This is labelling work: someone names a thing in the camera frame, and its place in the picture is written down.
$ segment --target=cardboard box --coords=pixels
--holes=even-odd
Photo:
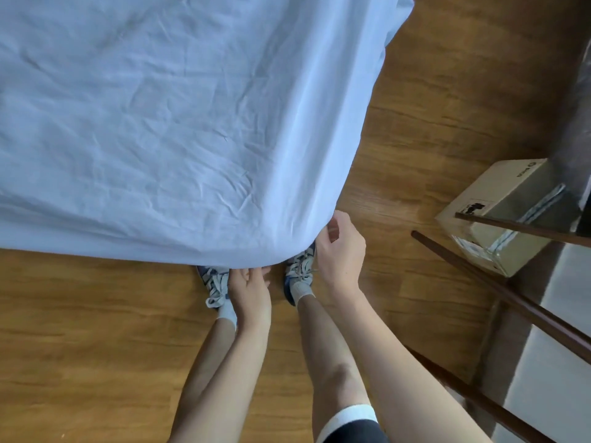
[[[457,211],[567,231],[580,213],[547,159],[497,162],[437,217],[466,257],[513,276],[549,239],[454,218]]]

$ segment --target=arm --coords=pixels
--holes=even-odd
[[[238,334],[222,364],[169,443],[240,439],[256,380],[267,351],[271,299],[261,269],[233,270],[228,283],[238,316]]]
[[[349,215],[316,240],[320,271],[341,315],[339,328],[363,366],[384,428],[401,443],[490,443],[468,413],[404,348],[358,287],[365,240]]]

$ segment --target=shoelace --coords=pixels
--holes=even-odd
[[[312,264],[314,263],[314,252],[306,249],[304,252],[294,256],[294,262],[287,270],[287,277],[299,278],[300,281],[312,282]]]
[[[209,268],[203,276],[209,291],[209,297],[205,300],[208,308],[219,308],[226,301],[228,276],[227,272],[218,273],[213,268]]]

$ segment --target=hand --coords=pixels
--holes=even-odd
[[[269,282],[263,278],[270,270],[270,267],[230,270],[227,288],[238,329],[262,326],[268,330],[271,325]]]
[[[335,210],[328,225],[316,238],[316,250],[322,278],[333,292],[358,289],[365,257],[365,239],[347,213]]]

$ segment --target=white fitted sheet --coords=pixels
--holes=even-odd
[[[306,248],[412,0],[0,0],[0,247],[236,268]]]

